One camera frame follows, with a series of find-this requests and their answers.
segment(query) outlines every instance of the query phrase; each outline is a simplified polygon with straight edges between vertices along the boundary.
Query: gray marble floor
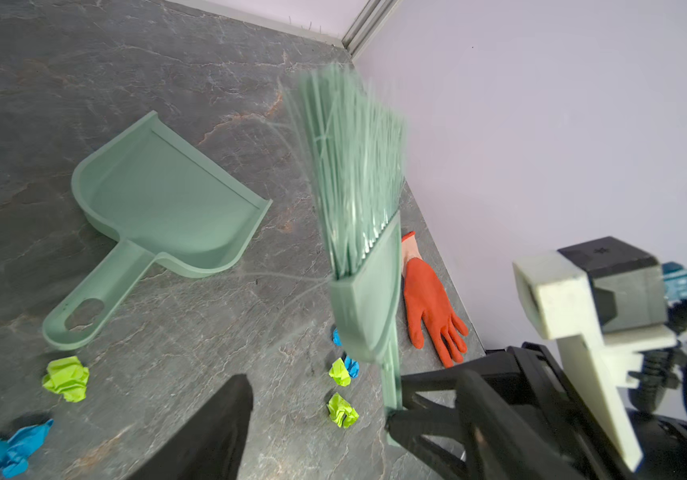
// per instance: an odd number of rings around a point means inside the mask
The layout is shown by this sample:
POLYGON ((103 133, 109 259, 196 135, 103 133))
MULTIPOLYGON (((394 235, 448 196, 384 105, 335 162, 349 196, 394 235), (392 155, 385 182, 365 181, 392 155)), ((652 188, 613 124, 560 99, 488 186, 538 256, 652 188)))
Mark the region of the gray marble floor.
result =
MULTIPOLYGON (((55 420, 21 478, 122 478, 240 372, 255 395, 240 478, 434 478, 385 444, 376 368, 345 389, 327 375, 341 353, 319 280, 329 262, 300 169, 264 120, 286 121, 278 82, 330 62, 349 57, 161 0, 0 0, 0 432, 55 420), (114 245, 87 224, 70 174, 149 110, 274 204, 233 269, 190 280, 153 266, 77 351, 88 398, 69 404, 41 388, 63 355, 41 321, 114 245), (355 426, 327 418, 332 391, 355 426)), ((407 188, 402 215, 468 322, 407 188)), ((430 344, 410 344, 402 308, 397 322, 403 371, 440 368, 430 344)), ((466 341, 467 359, 483 353, 466 341)))

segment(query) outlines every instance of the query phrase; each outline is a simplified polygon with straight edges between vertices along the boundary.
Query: blue crumpled paper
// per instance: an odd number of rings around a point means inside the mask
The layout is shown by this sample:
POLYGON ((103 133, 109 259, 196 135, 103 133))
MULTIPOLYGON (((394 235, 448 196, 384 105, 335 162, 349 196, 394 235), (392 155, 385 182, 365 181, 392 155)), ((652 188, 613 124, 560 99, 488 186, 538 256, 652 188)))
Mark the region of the blue crumpled paper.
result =
POLYGON ((351 360, 351 357, 347 355, 347 357, 343 360, 343 365, 346 367, 346 370, 349 371, 349 376, 353 379, 356 379, 359 376, 359 362, 356 360, 351 360))
POLYGON ((42 425, 21 428, 9 440, 0 440, 0 470, 5 478, 26 471, 27 458, 39 450, 52 425, 53 421, 47 420, 42 425))

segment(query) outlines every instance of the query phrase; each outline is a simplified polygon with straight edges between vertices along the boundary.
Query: orange glove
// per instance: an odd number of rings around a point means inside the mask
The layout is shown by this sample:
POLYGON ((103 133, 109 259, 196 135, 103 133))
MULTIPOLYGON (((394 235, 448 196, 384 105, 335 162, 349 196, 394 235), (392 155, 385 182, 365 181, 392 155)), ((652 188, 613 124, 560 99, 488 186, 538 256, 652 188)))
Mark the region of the orange glove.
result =
POLYGON ((455 315, 445 288, 434 269, 426 264, 418 252, 415 232, 403 236, 403 275, 405 276, 405 307, 410 341, 416 349, 423 348, 421 319, 432 337, 434 348, 445 368, 453 366, 453 360, 463 362, 461 353, 466 353, 466 342, 461 335, 469 329, 455 315))

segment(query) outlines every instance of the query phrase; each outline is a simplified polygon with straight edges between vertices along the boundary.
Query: hand broom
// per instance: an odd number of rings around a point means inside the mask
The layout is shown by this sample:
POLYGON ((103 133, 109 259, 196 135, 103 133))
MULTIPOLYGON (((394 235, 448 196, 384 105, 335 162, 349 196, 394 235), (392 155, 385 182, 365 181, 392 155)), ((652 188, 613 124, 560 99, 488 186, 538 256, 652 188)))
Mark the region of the hand broom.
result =
POLYGON ((380 367, 388 415, 402 408, 395 315, 405 124, 335 65, 301 74, 284 97, 332 264, 338 334, 354 360, 380 367))

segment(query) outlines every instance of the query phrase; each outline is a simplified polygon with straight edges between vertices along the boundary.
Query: baseboard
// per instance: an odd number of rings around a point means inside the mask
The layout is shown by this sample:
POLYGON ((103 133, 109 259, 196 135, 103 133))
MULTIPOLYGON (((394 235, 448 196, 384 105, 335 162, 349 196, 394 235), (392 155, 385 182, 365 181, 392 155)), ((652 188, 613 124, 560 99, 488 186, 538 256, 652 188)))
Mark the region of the baseboard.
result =
POLYGON ((202 10, 203 12, 209 12, 221 15, 223 17, 233 18, 234 20, 239 20, 240 22, 251 23, 265 28, 271 28, 272 30, 277 30, 278 32, 296 35, 298 37, 311 38, 312 40, 327 43, 329 45, 332 45, 333 47, 343 48, 343 43, 338 38, 325 35, 324 33, 306 30, 305 28, 295 27, 291 24, 281 23, 276 20, 270 20, 269 18, 259 17, 255 14, 241 12, 239 10, 236 10, 235 8, 224 7, 223 5, 208 2, 207 0, 167 1, 191 8, 196 8, 197 10, 202 10))

